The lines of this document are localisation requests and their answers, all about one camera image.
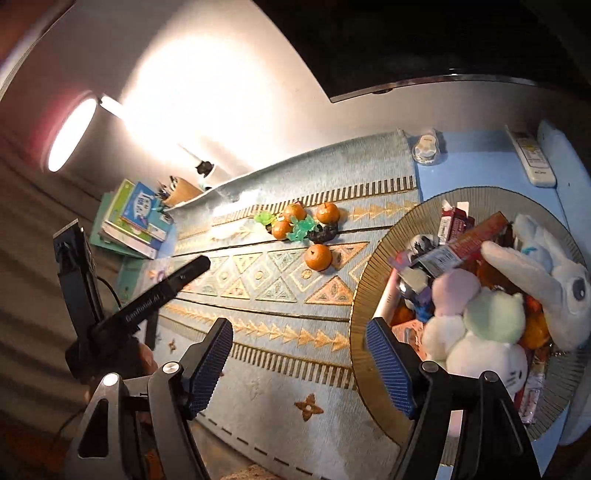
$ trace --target pink plush ball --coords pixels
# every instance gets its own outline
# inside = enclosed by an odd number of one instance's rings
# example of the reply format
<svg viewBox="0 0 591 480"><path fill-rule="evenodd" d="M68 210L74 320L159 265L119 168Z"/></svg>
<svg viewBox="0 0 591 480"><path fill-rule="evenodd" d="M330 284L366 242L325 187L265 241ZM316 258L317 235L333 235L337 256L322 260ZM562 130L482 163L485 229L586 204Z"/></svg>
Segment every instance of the pink plush ball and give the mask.
<svg viewBox="0 0 591 480"><path fill-rule="evenodd" d="M468 302L480 292L480 281L473 273L454 268L437 277L432 290L435 317L461 315Z"/></svg>

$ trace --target pen holder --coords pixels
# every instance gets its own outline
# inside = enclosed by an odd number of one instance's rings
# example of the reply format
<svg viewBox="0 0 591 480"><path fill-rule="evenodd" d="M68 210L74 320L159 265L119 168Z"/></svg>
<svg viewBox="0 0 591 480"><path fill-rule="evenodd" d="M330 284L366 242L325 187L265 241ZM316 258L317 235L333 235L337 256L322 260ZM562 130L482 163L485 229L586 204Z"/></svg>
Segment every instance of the pen holder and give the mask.
<svg viewBox="0 0 591 480"><path fill-rule="evenodd" d="M170 197L168 197L162 203L165 204L167 207L174 207L175 205L178 205L181 202L187 202L191 199L194 199L202 193L202 190L198 189L194 185L191 185L189 182L187 182L187 180L179 178L177 187L170 194Z"/></svg>

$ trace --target stack of books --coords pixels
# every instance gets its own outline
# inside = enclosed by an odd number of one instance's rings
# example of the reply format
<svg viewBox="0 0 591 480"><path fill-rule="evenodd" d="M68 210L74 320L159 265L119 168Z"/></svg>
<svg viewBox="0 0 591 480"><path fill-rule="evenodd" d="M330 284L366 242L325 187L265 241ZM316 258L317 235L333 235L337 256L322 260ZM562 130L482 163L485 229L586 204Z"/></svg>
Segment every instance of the stack of books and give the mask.
<svg viewBox="0 0 591 480"><path fill-rule="evenodd" d="M172 228L161 200L141 182L124 180L116 192L105 193L90 243L135 258L154 259Z"/></svg>

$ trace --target green book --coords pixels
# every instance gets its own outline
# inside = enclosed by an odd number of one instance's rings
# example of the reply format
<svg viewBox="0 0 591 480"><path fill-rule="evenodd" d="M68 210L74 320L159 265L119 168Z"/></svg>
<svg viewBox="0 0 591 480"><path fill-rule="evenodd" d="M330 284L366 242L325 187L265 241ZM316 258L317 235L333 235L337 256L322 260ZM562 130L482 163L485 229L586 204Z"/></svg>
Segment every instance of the green book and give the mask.
<svg viewBox="0 0 591 480"><path fill-rule="evenodd" d="M101 198L99 211L96 213L95 221L92 224L92 231L90 233L90 244L96 245L97 247L106 248L107 250L111 250L117 254L127 255L129 257L135 258L145 258L144 255L136 252L130 247L126 247L125 245L122 245L119 242L107 240L99 235L103 221L105 220L105 215L107 213L107 210L109 209L109 206L111 205L112 200L113 192L105 193L103 195L103 198Z"/></svg>
<svg viewBox="0 0 591 480"><path fill-rule="evenodd" d="M99 235L103 239L119 242L132 248L145 257L156 258L162 242L121 218L121 213L125 209L134 187L135 184L129 180L124 180L121 183L105 213Z"/></svg>

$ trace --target blue textured gripper pad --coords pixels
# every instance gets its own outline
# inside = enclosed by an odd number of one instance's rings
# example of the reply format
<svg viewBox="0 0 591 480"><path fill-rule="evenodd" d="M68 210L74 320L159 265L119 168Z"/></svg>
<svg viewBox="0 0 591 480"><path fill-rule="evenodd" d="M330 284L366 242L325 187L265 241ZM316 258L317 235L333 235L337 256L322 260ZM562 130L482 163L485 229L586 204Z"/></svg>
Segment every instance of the blue textured gripper pad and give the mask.
<svg viewBox="0 0 591 480"><path fill-rule="evenodd" d="M230 355L232 340L232 324L226 321L191 382L193 398L189 403L189 411L193 417L207 407L213 395L213 389L216 388L217 381L222 373L223 366L226 364L228 355Z"/></svg>
<svg viewBox="0 0 591 480"><path fill-rule="evenodd" d="M368 323L365 338L390 400L409 419L413 418L417 405L410 377L376 320Z"/></svg>

